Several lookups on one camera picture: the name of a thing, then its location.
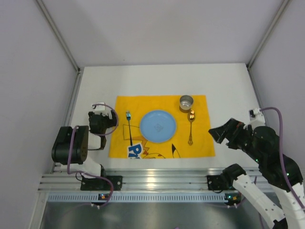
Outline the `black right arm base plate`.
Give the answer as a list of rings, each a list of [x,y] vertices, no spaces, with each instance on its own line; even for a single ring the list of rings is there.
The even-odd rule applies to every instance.
[[[206,179],[209,191],[220,193],[222,191],[235,190],[221,175],[207,175]]]

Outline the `bronze metal spoon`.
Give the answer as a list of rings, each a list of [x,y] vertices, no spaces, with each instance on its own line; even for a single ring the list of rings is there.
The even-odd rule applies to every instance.
[[[195,111],[190,110],[189,114],[188,114],[188,121],[190,123],[190,133],[189,133],[188,145],[190,145],[190,146],[193,144],[192,124],[193,124],[194,120],[195,120]]]

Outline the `blue metal fork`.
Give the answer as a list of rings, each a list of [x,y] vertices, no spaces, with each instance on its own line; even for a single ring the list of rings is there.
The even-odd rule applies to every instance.
[[[131,120],[131,113],[130,113],[130,111],[126,111],[126,119],[128,121],[128,127],[129,127],[130,146],[133,146],[131,126],[130,126],[130,120]]]

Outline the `light blue plastic plate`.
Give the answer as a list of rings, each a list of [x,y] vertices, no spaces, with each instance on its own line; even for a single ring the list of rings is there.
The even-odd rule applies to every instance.
[[[149,142],[164,143],[175,135],[177,124],[169,112],[153,110],[142,117],[139,128],[142,136]]]

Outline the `steel cup with brown base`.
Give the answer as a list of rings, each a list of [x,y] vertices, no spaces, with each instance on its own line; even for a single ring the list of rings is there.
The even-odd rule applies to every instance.
[[[193,105],[193,98],[190,95],[183,95],[179,100],[179,109],[181,112],[188,113]]]

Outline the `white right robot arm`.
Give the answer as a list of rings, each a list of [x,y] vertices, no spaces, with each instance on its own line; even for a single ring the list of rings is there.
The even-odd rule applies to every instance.
[[[230,149],[242,150],[258,164],[258,169],[275,192],[277,206],[250,179],[238,164],[220,174],[223,186],[234,188],[257,210],[271,229],[303,229],[305,227],[305,194],[298,164],[280,152],[280,137],[267,126],[251,125],[229,119],[209,131],[215,142],[227,139]]]

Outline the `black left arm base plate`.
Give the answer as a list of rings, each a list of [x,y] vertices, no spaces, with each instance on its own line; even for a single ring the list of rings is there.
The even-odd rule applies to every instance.
[[[120,191],[122,188],[122,176],[107,176],[113,184],[113,191]],[[110,191],[111,185],[108,181],[99,178],[86,178],[81,180],[81,191]]]

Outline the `yellow printed cloth mat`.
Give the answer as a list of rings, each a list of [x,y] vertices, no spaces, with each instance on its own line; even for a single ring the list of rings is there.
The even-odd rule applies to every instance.
[[[118,96],[115,110],[119,125],[111,136],[110,158],[120,159],[179,159],[213,157],[210,118],[204,95],[194,95],[191,110],[195,119],[180,110],[179,95]],[[149,121],[148,133],[159,138],[152,140],[143,133],[141,121],[149,112],[165,111],[173,117],[164,123]]]

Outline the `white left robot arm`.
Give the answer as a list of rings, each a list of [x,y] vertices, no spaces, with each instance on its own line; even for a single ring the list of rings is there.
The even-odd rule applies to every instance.
[[[66,166],[69,175],[80,174],[87,180],[93,180],[102,186],[111,185],[107,178],[104,167],[88,156],[93,150],[103,150],[106,145],[106,136],[112,134],[118,126],[118,115],[110,109],[109,114],[90,111],[89,125],[62,126],[59,129],[51,150],[51,157],[55,163]],[[98,138],[98,146],[94,149],[89,147],[90,135]]]

